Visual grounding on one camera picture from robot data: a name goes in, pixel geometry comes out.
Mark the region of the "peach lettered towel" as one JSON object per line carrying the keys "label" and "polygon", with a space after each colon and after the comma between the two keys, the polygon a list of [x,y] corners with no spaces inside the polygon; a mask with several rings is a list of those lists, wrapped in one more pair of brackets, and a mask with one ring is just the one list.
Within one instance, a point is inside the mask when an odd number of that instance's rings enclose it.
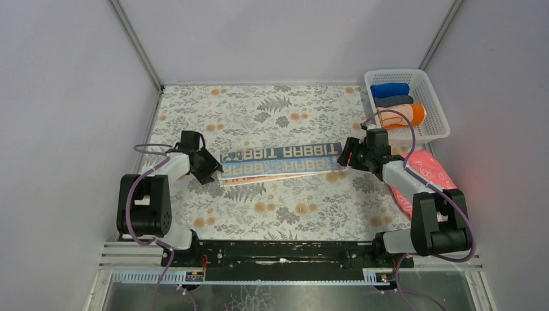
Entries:
{"label": "peach lettered towel", "polygon": [[319,143],[229,152],[220,155],[221,181],[337,172],[341,143]]}

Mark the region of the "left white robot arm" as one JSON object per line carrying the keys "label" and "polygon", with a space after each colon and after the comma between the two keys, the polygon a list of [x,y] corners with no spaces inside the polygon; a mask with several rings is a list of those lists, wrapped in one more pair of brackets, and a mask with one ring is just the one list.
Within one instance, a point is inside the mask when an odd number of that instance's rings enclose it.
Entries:
{"label": "left white robot arm", "polygon": [[141,246],[157,244],[170,251],[192,247],[193,231],[172,226],[171,191],[182,176],[192,175],[202,185],[212,183],[222,165],[207,150],[205,138],[183,130],[179,142],[137,144],[134,150],[162,159],[139,174],[121,177],[117,229]]}

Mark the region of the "orange cartoon towel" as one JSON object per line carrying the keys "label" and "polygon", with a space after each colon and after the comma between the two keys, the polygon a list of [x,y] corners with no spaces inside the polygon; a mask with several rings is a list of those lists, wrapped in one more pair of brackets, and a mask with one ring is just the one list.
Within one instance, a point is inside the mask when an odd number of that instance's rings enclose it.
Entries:
{"label": "orange cartoon towel", "polygon": [[400,104],[388,108],[377,108],[381,127],[395,130],[419,126],[426,119],[427,111],[422,104]]}

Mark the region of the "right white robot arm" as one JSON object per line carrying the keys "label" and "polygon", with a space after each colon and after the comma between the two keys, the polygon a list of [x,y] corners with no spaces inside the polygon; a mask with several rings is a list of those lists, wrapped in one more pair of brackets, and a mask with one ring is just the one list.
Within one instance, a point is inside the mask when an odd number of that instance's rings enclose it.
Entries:
{"label": "right white robot arm", "polygon": [[387,131],[374,128],[364,139],[348,137],[337,162],[373,174],[412,205],[410,228],[376,234],[378,252],[466,262],[476,253],[476,242],[464,194],[443,189],[413,169],[410,158],[416,154],[412,148],[406,156],[393,155]]}

